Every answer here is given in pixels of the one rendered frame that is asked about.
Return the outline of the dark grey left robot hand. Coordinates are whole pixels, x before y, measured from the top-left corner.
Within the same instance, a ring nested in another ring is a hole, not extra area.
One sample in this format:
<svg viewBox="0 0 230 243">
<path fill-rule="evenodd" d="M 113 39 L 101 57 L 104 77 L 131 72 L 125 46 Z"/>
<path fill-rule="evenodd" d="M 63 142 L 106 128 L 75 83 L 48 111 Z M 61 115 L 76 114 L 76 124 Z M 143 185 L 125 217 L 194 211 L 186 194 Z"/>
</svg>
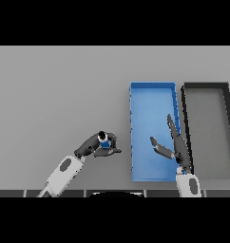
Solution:
<svg viewBox="0 0 230 243">
<path fill-rule="evenodd" d="M 81 159 L 82 157 L 87 157 L 93 155 L 97 157 L 109 157 L 116 153 L 121 153 L 122 150 L 117 147 L 117 137 L 113 133 L 108 133 L 109 147 L 102 148 L 98 141 L 98 133 L 92 135 L 87 139 L 78 149 L 74 151 L 74 155 Z"/>
</svg>

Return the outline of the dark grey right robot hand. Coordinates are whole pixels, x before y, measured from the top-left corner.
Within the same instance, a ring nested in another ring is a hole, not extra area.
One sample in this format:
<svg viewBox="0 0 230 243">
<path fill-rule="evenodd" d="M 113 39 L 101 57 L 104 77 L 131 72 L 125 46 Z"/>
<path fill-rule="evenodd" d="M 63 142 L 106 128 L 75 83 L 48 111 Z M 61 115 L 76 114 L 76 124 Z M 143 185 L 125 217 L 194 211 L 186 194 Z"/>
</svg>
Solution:
<svg viewBox="0 0 230 243">
<path fill-rule="evenodd" d="M 170 150 L 157 143 L 154 137 L 150 138 L 153 150 L 168 159 L 175 159 L 176 162 L 182 167 L 184 172 L 192 172 L 192 163 L 188 152 L 188 147 L 182 135 L 177 131 L 176 125 L 170 115 L 167 115 L 167 125 L 170 130 L 170 135 L 173 140 L 174 150 Z"/>
</svg>

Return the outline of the blue bin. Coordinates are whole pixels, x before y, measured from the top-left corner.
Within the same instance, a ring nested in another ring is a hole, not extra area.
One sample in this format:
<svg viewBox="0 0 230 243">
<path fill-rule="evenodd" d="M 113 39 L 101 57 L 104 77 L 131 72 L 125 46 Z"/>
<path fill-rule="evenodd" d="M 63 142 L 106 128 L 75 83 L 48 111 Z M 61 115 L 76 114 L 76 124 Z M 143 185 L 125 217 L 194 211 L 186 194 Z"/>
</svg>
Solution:
<svg viewBox="0 0 230 243">
<path fill-rule="evenodd" d="M 129 92 L 132 181 L 175 181 L 177 162 L 157 154 L 150 138 L 174 150 L 167 115 L 181 132 L 176 84 L 131 82 Z"/>
</svg>

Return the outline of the dark grey bin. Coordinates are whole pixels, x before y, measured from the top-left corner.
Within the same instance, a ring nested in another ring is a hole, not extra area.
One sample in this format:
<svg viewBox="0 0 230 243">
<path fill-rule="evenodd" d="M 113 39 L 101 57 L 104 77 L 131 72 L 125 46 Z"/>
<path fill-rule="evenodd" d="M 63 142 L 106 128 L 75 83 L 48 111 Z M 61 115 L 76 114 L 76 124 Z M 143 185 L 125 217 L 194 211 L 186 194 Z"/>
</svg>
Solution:
<svg viewBox="0 0 230 243">
<path fill-rule="evenodd" d="M 184 83 L 182 112 L 199 179 L 230 179 L 229 83 Z"/>
</svg>

